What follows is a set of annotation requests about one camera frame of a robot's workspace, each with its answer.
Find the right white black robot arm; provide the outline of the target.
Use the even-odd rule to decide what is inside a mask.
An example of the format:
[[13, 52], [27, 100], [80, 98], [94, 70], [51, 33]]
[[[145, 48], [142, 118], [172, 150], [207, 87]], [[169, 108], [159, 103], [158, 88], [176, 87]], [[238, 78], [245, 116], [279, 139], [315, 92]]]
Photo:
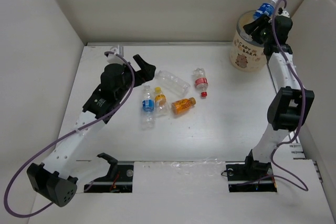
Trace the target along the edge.
[[292, 49], [286, 43], [292, 25], [289, 17], [278, 15], [270, 18], [263, 14], [243, 27], [253, 41], [263, 45], [263, 53], [278, 89], [267, 111], [267, 128], [245, 158], [243, 174], [249, 180], [269, 173], [276, 149], [290, 143], [285, 141], [285, 137], [291, 132], [299, 133], [314, 100], [314, 92], [304, 88], [296, 73]]

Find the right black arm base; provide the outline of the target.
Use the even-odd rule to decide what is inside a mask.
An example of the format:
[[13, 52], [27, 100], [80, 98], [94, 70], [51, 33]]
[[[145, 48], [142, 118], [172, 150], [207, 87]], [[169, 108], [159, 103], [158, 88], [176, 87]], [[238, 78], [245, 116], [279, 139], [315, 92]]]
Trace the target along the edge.
[[227, 177], [230, 193], [276, 193], [277, 187], [272, 177], [257, 180], [272, 174], [270, 163], [253, 166], [244, 162], [226, 163], [226, 168], [221, 173], [222, 176]]

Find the clear bottle blue label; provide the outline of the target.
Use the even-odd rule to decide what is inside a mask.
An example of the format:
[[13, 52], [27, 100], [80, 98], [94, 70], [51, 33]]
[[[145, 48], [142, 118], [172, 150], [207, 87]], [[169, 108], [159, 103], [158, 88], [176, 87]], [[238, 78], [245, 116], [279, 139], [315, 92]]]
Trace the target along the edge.
[[154, 96], [150, 86], [144, 85], [142, 88], [141, 126], [144, 130], [148, 130], [154, 128], [155, 125]]

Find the blue label bottle white cap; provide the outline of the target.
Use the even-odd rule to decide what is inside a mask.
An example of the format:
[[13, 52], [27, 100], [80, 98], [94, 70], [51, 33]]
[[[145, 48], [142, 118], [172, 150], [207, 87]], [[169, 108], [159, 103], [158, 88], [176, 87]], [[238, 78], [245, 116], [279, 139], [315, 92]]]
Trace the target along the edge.
[[278, 0], [269, 0], [268, 2], [262, 3], [260, 7], [254, 12], [253, 20], [257, 20], [263, 14], [266, 14], [268, 17], [270, 17], [275, 10], [277, 2]]

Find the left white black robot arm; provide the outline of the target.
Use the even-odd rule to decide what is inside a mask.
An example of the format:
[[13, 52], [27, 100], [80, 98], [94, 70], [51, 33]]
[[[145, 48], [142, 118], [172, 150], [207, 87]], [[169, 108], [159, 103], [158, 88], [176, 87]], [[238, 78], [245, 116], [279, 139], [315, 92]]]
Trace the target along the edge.
[[133, 59], [138, 71], [127, 61], [105, 66], [100, 84], [83, 105], [73, 130], [57, 141], [57, 147], [40, 164], [29, 165], [27, 176], [33, 190], [52, 204], [64, 207], [72, 200], [82, 180], [75, 173], [79, 154], [124, 104], [133, 88], [154, 78], [154, 65], [140, 55]]

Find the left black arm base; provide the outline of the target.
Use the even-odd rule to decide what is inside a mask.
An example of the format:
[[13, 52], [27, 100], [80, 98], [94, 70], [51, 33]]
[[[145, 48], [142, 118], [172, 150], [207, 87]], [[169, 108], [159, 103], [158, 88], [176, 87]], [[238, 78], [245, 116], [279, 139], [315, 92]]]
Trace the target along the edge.
[[103, 176], [95, 178], [83, 187], [84, 193], [132, 193], [134, 162], [118, 161], [116, 158], [101, 153], [98, 158], [109, 164]]

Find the large clear plastic bottle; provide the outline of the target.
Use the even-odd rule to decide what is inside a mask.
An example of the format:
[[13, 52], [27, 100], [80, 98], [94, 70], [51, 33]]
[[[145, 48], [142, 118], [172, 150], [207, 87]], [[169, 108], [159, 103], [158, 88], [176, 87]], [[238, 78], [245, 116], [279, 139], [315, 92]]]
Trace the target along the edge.
[[186, 81], [165, 70], [158, 71], [155, 74], [155, 78], [162, 87], [167, 88], [181, 98], [187, 95], [191, 87]]

